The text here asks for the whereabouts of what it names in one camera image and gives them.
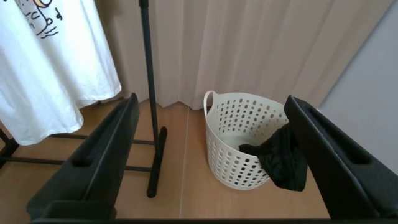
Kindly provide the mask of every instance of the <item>curtain fold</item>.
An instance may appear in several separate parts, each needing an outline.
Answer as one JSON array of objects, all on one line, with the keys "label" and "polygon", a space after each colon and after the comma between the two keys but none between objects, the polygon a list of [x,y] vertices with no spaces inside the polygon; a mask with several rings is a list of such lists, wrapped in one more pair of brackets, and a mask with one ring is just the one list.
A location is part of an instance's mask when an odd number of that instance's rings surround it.
[{"label": "curtain fold", "polygon": [[[208,90],[318,106],[392,0],[152,0],[157,102],[202,107]],[[96,0],[122,96],[148,98],[137,1]]]}]

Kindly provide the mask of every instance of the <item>clothes rack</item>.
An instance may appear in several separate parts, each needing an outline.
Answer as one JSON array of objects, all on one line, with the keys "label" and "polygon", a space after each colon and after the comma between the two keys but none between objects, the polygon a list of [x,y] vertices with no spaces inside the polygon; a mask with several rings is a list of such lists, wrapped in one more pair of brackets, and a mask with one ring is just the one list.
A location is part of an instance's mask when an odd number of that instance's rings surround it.
[{"label": "clothes rack", "polygon": [[[152,167],[137,167],[137,166],[126,166],[125,170],[150,172],[149,184],[147,189],[147,196],[152,198],[156,196],[157,184],[159,182],[160,167],[162,165],[163,152],[165,142],[167,138],[167,128],[162,127],[158,133],[157,127],[157,113],[156,113],[156,98],[155,98],[155,81],[154,81],[154,68],[152,64],[152,47],[150,43],[150,27],[149,27],[149,3],[148,0],[140,0],[139,6],[141,9],[141,22],[142,22],[142,33],[144,36],[144,48],[145,48],[145,60],[147,66],[147,78],[148,78],[148,89],[149,89],[149,101],[150,101],[150,115],[152,118],[152,129],[154,140],[133,140],[133,144],[146,144],[153,145],[155,147],[155,156],[152,163]],[[68,138],[68,139],[85,139],[87,136],[79,134],[53,134],[52,138]],[[28,162],[36,164],[52,164],[61,165],[64,161],[53,160],[53,159],[34,159],[28,157],[13,157],[13,153],[19,147],[18,143],[14,138],[9,139],[3,130],[0,130],[0,138],[6,144],[0,151],[0,169],[6,162]]]}]

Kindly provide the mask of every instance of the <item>basket handle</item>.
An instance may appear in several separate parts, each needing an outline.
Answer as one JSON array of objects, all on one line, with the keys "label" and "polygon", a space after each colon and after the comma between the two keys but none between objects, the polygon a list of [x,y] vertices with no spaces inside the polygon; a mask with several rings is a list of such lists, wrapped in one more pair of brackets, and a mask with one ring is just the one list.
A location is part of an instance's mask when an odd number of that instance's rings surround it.
[{"label": "basket handle", "polygon": [[205,111],[205,117],[207,117],[207,98],[209,97],[210,93],[215,93],[214,91],[207,91],[205,94],[205,97],[203,99],[203,110]]}]

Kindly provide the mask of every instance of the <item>white plastic basket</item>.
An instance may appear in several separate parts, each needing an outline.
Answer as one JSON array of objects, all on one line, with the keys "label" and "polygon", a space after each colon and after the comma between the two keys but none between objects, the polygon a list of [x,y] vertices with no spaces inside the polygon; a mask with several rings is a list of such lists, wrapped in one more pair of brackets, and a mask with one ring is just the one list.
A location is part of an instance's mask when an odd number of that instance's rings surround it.
[{"label": "white plastic basket", "polygon": [[[213,105],[207,112],[207,98]],[[260,145],[287,124],[284,106],[249,93],[217,94],[203,100],[207,158],[214,176],[238,190],[254,189],[269,179],[256,156],[239,152],[239,145]]]}]

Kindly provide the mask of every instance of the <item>black garment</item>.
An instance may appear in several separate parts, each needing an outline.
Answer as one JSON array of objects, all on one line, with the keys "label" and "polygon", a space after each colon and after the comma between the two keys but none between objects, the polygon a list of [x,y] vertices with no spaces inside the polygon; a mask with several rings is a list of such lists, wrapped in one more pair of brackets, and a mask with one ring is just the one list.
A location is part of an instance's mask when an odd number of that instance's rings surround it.
[{"label": "black garment", "polygon": [[257,156],[261,167],[276,186],[302,191],[307,180],[307,161],[300,150],[289,124],[278,129],[260,146],[243,144],[243,153]]}]

